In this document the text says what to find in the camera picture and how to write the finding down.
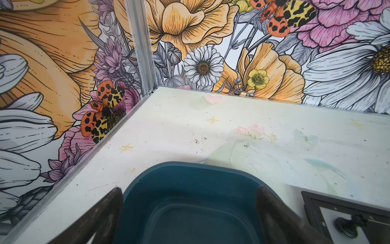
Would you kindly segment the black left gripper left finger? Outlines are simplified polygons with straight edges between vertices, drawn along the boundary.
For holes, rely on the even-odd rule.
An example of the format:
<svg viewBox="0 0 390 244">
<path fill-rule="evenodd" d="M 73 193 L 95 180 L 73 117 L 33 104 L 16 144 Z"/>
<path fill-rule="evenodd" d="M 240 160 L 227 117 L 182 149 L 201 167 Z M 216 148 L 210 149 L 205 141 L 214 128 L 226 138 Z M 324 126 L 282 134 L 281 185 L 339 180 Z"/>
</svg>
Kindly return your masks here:
<svg viewBox="0 0 390 244">
<path fill-rule="evenodd" d="M 112 244 L 123 206 L 121 188 L 113 188 L 51 244 Z"/>
</svg>

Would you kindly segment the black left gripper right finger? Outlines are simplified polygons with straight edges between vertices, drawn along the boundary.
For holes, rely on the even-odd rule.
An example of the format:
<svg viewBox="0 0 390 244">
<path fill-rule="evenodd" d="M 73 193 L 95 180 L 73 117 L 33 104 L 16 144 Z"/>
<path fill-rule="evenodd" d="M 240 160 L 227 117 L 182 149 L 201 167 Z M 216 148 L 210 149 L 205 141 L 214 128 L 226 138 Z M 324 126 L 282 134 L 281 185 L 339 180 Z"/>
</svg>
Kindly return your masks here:
<svg viewBox="0 0 390 244">
<path fill-rule="evenodd" d="M 266 244 L 331 243 L 265 187 L 257 190 L 256 210 Z"/>
</svg>

